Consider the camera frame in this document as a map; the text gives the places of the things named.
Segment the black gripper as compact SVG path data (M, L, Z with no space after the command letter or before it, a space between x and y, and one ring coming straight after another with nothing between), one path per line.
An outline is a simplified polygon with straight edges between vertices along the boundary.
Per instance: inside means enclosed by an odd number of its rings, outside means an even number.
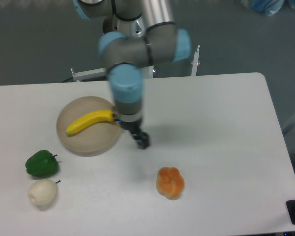
M119 123L121 128L131 133L139 149L146 149L150 146L149 135L141 130L142 112L125 115L113 112L114 121Z

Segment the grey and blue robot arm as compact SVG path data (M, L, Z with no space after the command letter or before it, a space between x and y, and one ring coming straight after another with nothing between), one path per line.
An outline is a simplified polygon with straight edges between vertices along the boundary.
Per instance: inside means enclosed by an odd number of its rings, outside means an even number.
M126 34L120 26L103 34L98 52L115 102L115 120L131 133L138 148L150 145L149 135L141 130L143 119L143 75L141 68L186 59L191 54L191 39L178 29L168 0L75 0L82 18L116 16L126 23L141 20L138 33Z

